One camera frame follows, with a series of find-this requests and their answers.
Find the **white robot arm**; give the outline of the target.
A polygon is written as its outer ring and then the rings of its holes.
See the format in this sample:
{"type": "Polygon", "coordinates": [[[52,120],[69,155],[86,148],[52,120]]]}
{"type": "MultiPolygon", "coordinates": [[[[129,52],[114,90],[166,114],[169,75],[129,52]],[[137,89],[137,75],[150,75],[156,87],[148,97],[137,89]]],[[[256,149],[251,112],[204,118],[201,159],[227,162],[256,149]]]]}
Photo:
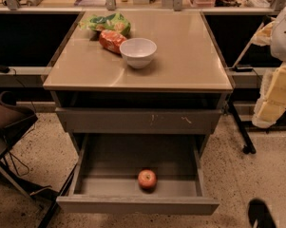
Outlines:
{"type": "Polygon", "coordinates": [[[256,32],[253,43],[270,46],[271,55],[281,61],[275,70],[266,70],[262,77],[252,123],[268,128],[286,111],[286,6],[277,18],[256,32]]]}

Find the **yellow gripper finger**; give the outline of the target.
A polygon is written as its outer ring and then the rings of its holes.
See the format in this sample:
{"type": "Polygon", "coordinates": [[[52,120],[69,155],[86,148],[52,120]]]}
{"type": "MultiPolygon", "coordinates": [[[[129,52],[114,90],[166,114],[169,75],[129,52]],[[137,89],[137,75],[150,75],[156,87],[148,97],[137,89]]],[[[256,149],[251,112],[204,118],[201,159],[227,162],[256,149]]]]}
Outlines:
{"type": "Polygon", "coordinates": [[[251,42],[254,45],[260,47],[270,46],[272,41],[272,29],[274,23],[274,21],[271,21],[268,24],[262,25],[260,29],[258,29],[253,35],[251,42]]]}
{"type": "Polygon", "coordinates": [[[265,71],[259,93],[252,124],[268,128],[286,111],[286,62],[275,70],[265,71]]]}

